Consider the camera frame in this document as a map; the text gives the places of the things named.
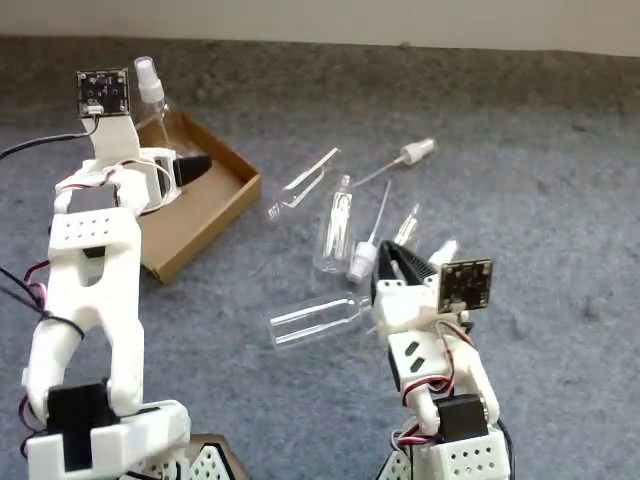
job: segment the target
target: robotic arm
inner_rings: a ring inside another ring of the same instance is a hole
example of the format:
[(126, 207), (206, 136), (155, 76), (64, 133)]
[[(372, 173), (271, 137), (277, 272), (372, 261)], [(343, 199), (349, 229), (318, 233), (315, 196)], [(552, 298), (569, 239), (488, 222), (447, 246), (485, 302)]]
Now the robotic arm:
[(395, 452), (378, 478), (511, 478), (498, 400), (468, 336), (469, 310), (489, 300), (492, 262), (451, 263), (456, 250), (447, 242), (424, 262), (380, 246), (373, 315), (414, 418), (392, 434)]
[[(138, 318), (136, 217), (179, 195), (176, 155), (140, 148), (128, 115), (126, 69), (79, 72), (78, 82), (80, 112), (87, 131), (94, 131), (97, 158), (56, 185), (44, 306), (50, 315), (33, 334), (23, 372), (31, 411), (46, 425), (26, 445), (29, 478), (189, 478), (187, 410), (172, 400), (142, 403), (144, 333)], [(112, 348), (108, 381), (64, 386), (69, 361), (95, 327)]]

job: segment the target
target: clear glass bottle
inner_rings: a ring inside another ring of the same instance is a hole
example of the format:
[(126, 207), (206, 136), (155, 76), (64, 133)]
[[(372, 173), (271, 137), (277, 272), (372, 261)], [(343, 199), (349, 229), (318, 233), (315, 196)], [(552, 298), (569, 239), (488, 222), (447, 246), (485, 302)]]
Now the clear glass bottle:
[(139, 57), (134, 64), (142, 100), (136, 112), (136, 130), (153, 129), (149, 135), (153, 144), (145, 146), (170, 148), (178, 157), (202, 155), (202, 150), (186, 133), (182, 114), (164, 94), (153, 59)]
[(281, 348), (343, 333), (358, 325), (370, 304), (369, 297), (344, 291), (275, 309), (268, 314), (271, 341)]
[(328, 273), (346, 273), (353, 253), (351, 178), (343, 175), (338, 190), (323, 212), (313, 256), (314, 266)]
[(395, 230), (392, 240), (398, 245), (415, 250), (419, 243), (419, 220), (420, 204), (416, 203), (411, 208), (409, 214), (404, 218), (400, 226)]

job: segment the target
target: cable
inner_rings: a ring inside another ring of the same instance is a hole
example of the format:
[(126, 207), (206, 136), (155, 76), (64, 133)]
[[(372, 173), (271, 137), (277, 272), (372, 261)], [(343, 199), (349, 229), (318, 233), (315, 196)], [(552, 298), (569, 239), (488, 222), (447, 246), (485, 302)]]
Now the cable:
[(40, 263), (36, 263), (33, 267), (29, 267), (29, 270), (27, 270), (27, 273), (24, 274), (24, 279), (23, 279), (24, 283), (31, 282), (31, 277), (34, 273), (48, 266), (49, 266), (49, 260), (44, 260)]
[(7, 270), (2, 266), (0, 266), (0, 273), (2, 273), (5, 277), (9, 278), (13, 283), (18, 285), (25, 292), (27, 292), (27, 294), (31, 297), (31, 300), (33, 300), (33, 303), (38, 305), (38, 297), (36, 297), (36, 294), (33, 293), (33, 291), (29, 288), (28, 285), (26, 285), (22, 280), (20, 280), (13, 273), (11, 273), (9, 270)]
[(6, 295), (10, 296), (11, 298), (13, 298), (17, 302), (21, 303), (25, 307), (27, 307), (30, 310), (33, 310), (34, 312), (40, 314), (39, 322), (42, 322), (44, 320), (55, 320), (57, 322), (64, 323), (65, 325), (68, 325), (71, 328), (73, 328), (78, 333), (78, 335), (80, 335), (80, 340), (84, 340), (84, 337), (85, 337), (84, 331), (82, 330), (82, 328), (80, 328), (78, 326), (78, 324), (76, 324), (75, 322), (72, 322), (71, 320), (69, 320), (67, 318), (63, 318), (63, 317), (59, 317), (57, 315), (53, 315), (51, 312), (41, 308), (40, 307), (40, 300), (35, 295), (35, 293), (33, 293), (33, 291), (29, 288), (29, 286), (26, 285), (18, 277), (16, 277), (13, 273), (8, 271), (6, 268), (0, 266), (0, 273), (3, 273), (7, 278), (11, 279), (20, 288), (22, 288), (25, 292), (27, 292), (29, 294), (29, 296), (31, 297), (31, 300), (33, 300), (33, 304), (29, 303), (26, 299), (22, 298), (20, 295), (17, 295), (16, 293), (12, 292), (11, 290), (9, 290), (4, 285), (0, 285), (0, 292), (5, 293)]
[(502, 430), (502, 433), (504, 434), (504, 440), (507, 444), (509, 467), (511, 468), (509, 480), (516, 480), (516, 452), (513, 449), (513, 440), (511, 439), (511, 434), (509, 433), (509, 430), (507, 430), (507, 426), (502, 421), (502, 418), (498, 419), (498, 427), (500, 427), (500, 430)]
[(18, 417), (20, 418), (20, 422), (22, 423), (22, 425), (24, 425), (27, 430), (30, 430), (31, 432), (38, 432), (40, 430), (29, 425), (29, 422), (27, 422), (27, 419), (25, 418), (24, 409), (26, 408), (28, 403), (29, 397), (25, 394), (25, 396), (22, 397), (22, 400), (20, 400), (20, 404), (18, 405)]
[(98, 130), (98, 123), (100, 122), (100, 117), (99, 116), (93, 117), (93, 121), (95, 125), (93, 127), (93, 130), (91, 130), (90, 132), (65, 133), (63, 135), (53, 135), (51, 137), (42, 137), (42, 138), (36, 138), (33, 140), (28, 140), (26, 142), (19, 143), (18, 145), (14, 145), (13, 147), (9, 147), (3, 152), (0, 152), (0, 160), (2, 160), (5, 157), (8, 157), (13, 153), (19, 152), (21, 150), (25, 150), (27, 148), (37, 147), (38, 145), (44, 145), (46, 143), (54, 143), (54, 142), (64, 142), (67, 140), (75, 140), (77, 138), (89, 137), (93, 135), (96, 132), (96, 130)]
[(442, 337), (442, 333), (438, 329), (438, 327), (440, 325), (444, 325), (449, 330), (451, 330), (453, 333), (455, 333), (458, 336), (458, 338), (460, 338), (460, 340), (462, 340), (463, 342), (465, 342), (469, 346), (473, 347), (474, 349), (476, 348), (476, 346), (473, 343), (473, 340), (471, 340), (471, 338), (466, 333), (464, 333), (462, 330), (460, 330), (460, 328), (458, 328), (457, 326), (453, 325), (452, 323), (445, 322), (444, 320), (438, 320), (436, 322), (436, 331), (438, 331), (438, 333), (440, 334), (441, 337)]
[(40, 318), (40, 322), (45, 321), (45, 320), (55, 320), (56, 322), (60, 322), (60, 323), (64, 323), (65, 325), (69, 325), (71, 328), (73, 328), (78, 335), (80, 335), (80, 340), (84, 340), (84, 331), (78, 326), (77, 323), (72, 322), (71, 320), (69, 320), (68, 318), (63, 318), (63, 317), (58, 317), (56, 315), (52, 315), (51, 312), (47, 312), (46, 310), (43, 310), (42, 312), (42, 318)]
[(22, 298), (20, 295), (18, 295), (17, 293), (12, 292), (11, 290), (9, 290), (7, 287), (5, 287), (4, 285), (0, 285), (0, 292), (10, 296), (11, 298), (13, 298), (15, 301), (20, 302), (22, 305), (24, 305), (25, 307), (33, 310), (36, 313), (42, 313), (42, 311), (38, 308), (37, 304), (34, 305), (32, 303), (29, 303), (27, 300), (25, 300), (24, 298)]

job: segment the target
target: cardboard tray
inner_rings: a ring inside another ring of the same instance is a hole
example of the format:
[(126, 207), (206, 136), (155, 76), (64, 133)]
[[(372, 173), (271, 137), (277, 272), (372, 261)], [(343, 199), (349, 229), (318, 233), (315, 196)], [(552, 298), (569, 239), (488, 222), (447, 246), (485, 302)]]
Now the cardboard tray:
[[(213, 133), (182, 114), (189, 139), (213, 159), (202, 177), (182, 188), (171, 204), (139, 218), (142, 264), (163, 283), (171, 281), (262, 191), (258, 171)], [(140, 144), (157, 143), (153, 125), (138, 131)]]

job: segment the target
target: glass vial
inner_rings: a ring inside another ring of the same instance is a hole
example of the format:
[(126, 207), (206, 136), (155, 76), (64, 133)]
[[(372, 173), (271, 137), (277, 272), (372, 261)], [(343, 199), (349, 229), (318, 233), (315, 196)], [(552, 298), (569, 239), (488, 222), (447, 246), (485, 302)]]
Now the glass vial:
[(313, 257), (314, 266), (327, 273), (346, 273), (353, 250), (351, 232), (351, 178), (343, 175), (338, 190), (323, 212)]
[(273, 310), (269, 313), (271, 341), (281, 348), (348, 331), (369, 306), (368, 297), (344, 291)]

